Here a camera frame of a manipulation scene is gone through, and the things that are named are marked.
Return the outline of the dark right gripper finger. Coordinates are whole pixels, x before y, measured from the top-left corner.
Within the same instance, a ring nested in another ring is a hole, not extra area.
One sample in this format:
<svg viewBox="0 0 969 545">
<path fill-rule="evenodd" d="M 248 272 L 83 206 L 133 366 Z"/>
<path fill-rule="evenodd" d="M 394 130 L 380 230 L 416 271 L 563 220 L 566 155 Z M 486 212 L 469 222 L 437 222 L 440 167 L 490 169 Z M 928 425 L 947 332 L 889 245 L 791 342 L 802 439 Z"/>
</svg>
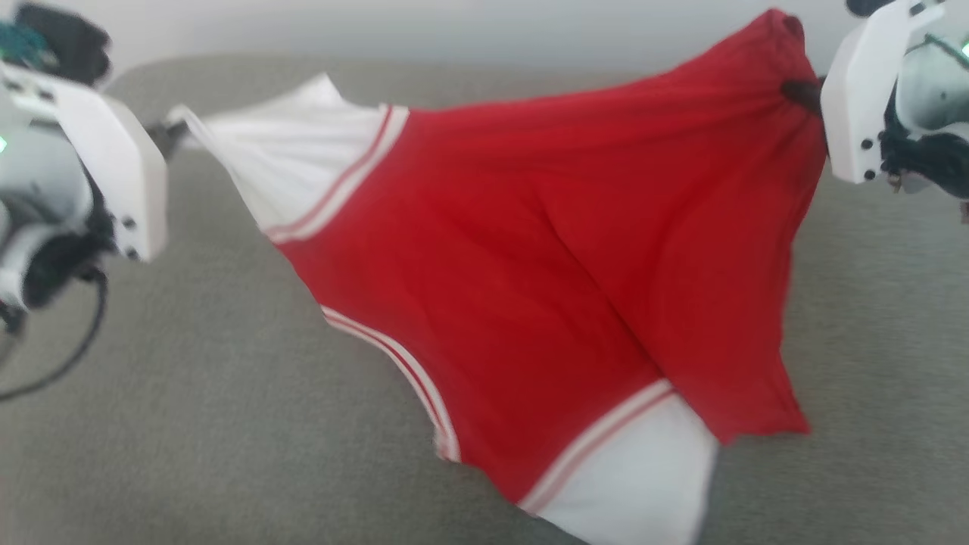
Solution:
<svg viewBox="0 0 969 545">
<path fill-rule="evenodd" d="M 823 89 L 826 77 L 817 79 L 787 79 L 780 86 L 782 96 L 789 102 L 799 104 L 809 113 L 821 115 L 821 89 Z"/>
</svg>

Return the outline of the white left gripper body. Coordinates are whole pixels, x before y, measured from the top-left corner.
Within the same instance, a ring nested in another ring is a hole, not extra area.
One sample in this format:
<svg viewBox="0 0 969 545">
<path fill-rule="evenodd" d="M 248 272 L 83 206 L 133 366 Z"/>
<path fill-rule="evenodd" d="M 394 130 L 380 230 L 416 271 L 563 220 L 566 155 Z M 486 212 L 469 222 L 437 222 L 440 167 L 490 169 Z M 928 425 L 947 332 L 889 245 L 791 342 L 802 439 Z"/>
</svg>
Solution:
<svg viewBox="0 0 969 545">
<path fill-rule="evenodd" d="M 55 122 L 121 221 L 115 241 L 149 263 L 167 245 L 167 165 L 124 103 L 62 77 L 2 65 L 4 93 L 25 120 Z"/>
</svg>

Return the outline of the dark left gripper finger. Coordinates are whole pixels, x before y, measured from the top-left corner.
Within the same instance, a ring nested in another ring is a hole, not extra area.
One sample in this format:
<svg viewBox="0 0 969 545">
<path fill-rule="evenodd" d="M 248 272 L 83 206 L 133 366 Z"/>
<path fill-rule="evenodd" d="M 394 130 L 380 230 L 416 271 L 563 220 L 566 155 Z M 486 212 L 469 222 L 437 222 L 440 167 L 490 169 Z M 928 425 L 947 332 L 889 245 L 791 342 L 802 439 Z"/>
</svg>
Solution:
<svg viewBox="0 0 969 545">
<path fill-rule="evenodd" d="M 148 135 L 160 153 L 173 153 L 189 131 L 185 121 L 148 125 Z"/>
</svg>

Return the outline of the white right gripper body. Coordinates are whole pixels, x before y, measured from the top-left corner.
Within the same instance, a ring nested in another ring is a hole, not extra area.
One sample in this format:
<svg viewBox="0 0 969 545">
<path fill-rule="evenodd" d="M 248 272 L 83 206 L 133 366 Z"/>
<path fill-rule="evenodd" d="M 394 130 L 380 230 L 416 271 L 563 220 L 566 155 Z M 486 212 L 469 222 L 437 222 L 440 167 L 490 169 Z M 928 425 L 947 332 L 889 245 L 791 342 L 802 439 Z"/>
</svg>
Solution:
<svg viewBox="0 0 969 545">
<path fill-rule="evenodd" d="M 821 87 L 830 168 L 862 184 L 882 172 L 880 135 L 907 50 L 945 17 L 941 1 L 886 1 L 838 46 Z"/>
</svg>

